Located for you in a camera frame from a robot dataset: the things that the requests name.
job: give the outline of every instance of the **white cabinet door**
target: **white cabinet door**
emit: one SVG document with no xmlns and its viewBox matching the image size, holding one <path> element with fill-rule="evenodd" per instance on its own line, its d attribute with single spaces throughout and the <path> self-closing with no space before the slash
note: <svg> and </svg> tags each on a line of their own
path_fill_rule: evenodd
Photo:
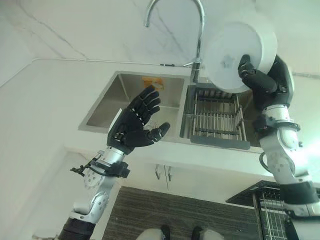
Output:
<svg viewBox="0 0 320 240">
<path fill-rule="evenodd" d="M 169 193 L 225 204 L 233 195 L 260 180 L 258 175 L 221 169 L 186 169 L 166 167 Z"/>
<path fill-rule="evenodd" d="M 128 169 L 130 169 L 130 173 L 123 182 L 124 186 L 168 193 L 165 166 L 139 161 L 130 161 L 127 163 L 129 164 Z"/>
</svg>

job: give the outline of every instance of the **kitchen sink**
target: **kitchen sink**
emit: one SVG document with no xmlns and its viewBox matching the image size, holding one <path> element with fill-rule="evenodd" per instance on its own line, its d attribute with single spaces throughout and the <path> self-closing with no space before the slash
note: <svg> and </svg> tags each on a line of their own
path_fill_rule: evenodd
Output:
<svg viewBox="0 0 320 240">
<path fill-rule="evenodd" d="M 171 127 L 163 140 L 172 140 L 176 135 L 184 83 L 184 78 L 176 76 L 117 72 L 89 112 L 85 126 L 80 129 L 107 133 L 119 109 L 126 108 L 145 87 L 153 84 L 159 91 L 161 110 L 152 115 L 145 128 L 153 129 L 169 122 Z"/>
<path fill-rule="evenodd" d="M 79 129 L 108 133 L 119 109 L 126 108 L 150 84 L 159 91 L 161 103 L 145 128 L 169 122 L 163 141 L 242 150 L 260 147 L 252 127 L 259 113 L 251 91 L 226 93 L 213 84 L 190 84 L 188 76 L 178 75 L 116 72 Z"/>
</svg>

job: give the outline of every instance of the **chrome faucet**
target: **chrome faucet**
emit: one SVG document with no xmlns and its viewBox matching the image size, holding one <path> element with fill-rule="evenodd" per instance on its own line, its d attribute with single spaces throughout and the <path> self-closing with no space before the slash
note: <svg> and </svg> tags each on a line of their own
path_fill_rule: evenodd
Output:
<svg viewBox="0 0 320 240">
<path fill-rule="evenodd" d="M 144 26 L 146 28 L 148 28 L 150 25 L 151 11 L 153 10 L 154 6 L 158 1 L 159 0 L 151 0 L 146 9 L 146 14 L 144 19 Z M 192 65 L 190 80 L 194 83 L 197 83 L 200 76 L 200 68 L 201 68 L 201 62 L 202 62 L 200 58 L 200 51 L 201 51 L 202 35 L 205 28 L 205 10 L 200 0 L 192 0 L 192 1 L 195 3 L 200 15 L 200 28 L 199 28 L 199 34 L 198 34 L 198 43 L 196 46 L 195 59 L 193 60 L 193 62 L 187 63 L 184 66 L 186 67 L 186 66 Z"/>
</svg>

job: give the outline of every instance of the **person's feet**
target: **person's feet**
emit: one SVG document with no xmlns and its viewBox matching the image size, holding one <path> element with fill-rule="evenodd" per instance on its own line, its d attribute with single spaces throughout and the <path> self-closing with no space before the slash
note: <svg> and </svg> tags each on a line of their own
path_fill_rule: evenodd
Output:
<svg viewBox="0 0 320 240">
<path fill-rule="evenodd" d="M 192 231 L 192 237 L 191 240 L 200 240 L 200 234 L 203 231 L 202 227 L 195 226 Z"/>
<path fill-rule="evenodd" d="M 168 225 L 162 225 L 161 231 L 165 236 L 165 240 L 170 240 L 170 227 Z"/>
</svg>

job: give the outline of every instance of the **dish rack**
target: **dish rack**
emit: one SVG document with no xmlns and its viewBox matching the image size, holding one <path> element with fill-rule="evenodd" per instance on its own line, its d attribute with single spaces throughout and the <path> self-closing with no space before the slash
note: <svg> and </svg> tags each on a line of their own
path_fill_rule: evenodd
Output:
<svg viewBox="0 0 320 240">
<path fill-rule="evenodd" d="M 285 223 L 289 220 L 280 198 L 280 187 L 260 181 L 229 198 L 227 203 L 254 207 L 259 240 L 287 240 Z"/>
<path fill-rule="evenodd" d="M 185 105 L 184 117 L 191 116 L 187 135 L 192 143 L 244 150 L 250 148 L 237 94 L 224 92 L 211 84 L 198 83 L 189 86 L 187 98 L 189 103 Z"/>
</svg>

